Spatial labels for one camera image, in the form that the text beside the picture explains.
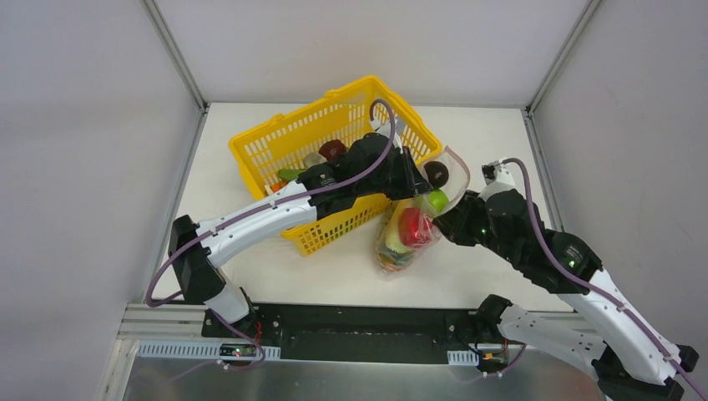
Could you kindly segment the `dark avocado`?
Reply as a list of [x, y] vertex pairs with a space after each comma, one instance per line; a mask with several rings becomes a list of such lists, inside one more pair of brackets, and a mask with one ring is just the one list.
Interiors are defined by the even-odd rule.
[[423, 169], [426, 174], [427, 181], [433, 189], [440, 189], [444, 187], [450, 179], [449, 169], [441, 161], [429, 161], [423, 166]]

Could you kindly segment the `green apple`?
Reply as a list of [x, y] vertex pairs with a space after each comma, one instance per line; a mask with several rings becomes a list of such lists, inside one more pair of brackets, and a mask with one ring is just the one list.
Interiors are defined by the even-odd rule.
[[422, 208], [432, 216], [439, 216], [448, 206], [449, 199], [441, 189], [436, 189], [422, 198]]

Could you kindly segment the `red bell pepper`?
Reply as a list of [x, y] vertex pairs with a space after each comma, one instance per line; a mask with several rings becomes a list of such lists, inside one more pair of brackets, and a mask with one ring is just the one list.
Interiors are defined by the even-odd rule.
[[433, 240], [431, 219], [419, 207], [408, 207], [397, 220], [402, 243], [409, 248], [423, 248]]

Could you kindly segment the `clear zip top bag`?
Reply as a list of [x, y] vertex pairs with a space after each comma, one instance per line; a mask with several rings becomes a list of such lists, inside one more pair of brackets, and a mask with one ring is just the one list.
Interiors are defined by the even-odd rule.
[[418, 170], [433, 190], [393, 202], [377, 226], [374, 259], [385, 277], [405, 271], [439, 242], [442, 233], [433, 220], [457, 204], [471, 180], [466, 163], [448, 146], [424, 160]]

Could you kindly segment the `white radish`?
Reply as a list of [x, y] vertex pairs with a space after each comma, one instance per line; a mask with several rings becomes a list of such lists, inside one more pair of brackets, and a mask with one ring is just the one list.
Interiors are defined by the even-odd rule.
[[389, 251], [397, 254], [405, 254], [412, 250], [402, 243], [396, 219], [392, 219], [387, 224], [384, 232], [384, 244]]

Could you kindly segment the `toy pineapple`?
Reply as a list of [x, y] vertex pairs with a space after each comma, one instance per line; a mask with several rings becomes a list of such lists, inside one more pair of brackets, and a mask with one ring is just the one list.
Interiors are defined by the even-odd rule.
[[401, 272], [407, 269], [412, 265], [415, 254], [415, 251], [398, 253], [387, 247], [385, 243], [379, 243], [375, 250], [377, 263], [386, 272]]

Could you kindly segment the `yellow plastic basket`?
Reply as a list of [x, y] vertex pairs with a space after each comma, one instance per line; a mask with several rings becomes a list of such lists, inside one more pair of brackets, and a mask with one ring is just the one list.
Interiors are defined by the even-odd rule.
[[442, 146], [418, 114], [367, 76], [229, 142], [253, 206], [214, 236], [221, 263], [281, 235], [308, 255], [379, 215], [392, 201], [430, 193], [420, 169]]

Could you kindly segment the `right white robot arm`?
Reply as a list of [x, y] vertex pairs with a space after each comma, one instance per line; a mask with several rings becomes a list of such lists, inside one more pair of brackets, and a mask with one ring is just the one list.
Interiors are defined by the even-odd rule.
[[536, 205], [516, 190], [468, 191], [434, 220], [458, 246], [483, 246], [514, 270], [570, 305], [594, 333], [562, 327], [490, 295], [477, 310], [474, 332], [524, 343], [586, 373], [612, 400], [679, 400], [694, 387], [699, 353], [674, 344], [642, 318], [602, 261], [579, 237], [547, 229]]

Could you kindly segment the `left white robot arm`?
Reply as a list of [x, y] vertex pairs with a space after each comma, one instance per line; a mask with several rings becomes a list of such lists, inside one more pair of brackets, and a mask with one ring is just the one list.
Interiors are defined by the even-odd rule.
[[177, 218], [168, 264], [185, 302], [212, 309], [226, 331], [244, 338], [253, 331], [255, 316], [245, 291], [220, 273], [231, 258], [282, 231], [349, 210], [359, 198], [381, 194], [400, 201], [432, 190], [406, 146], [369, 133], [346, 153], [313, 165], [251, 206], [200, 222], [188, 215]]

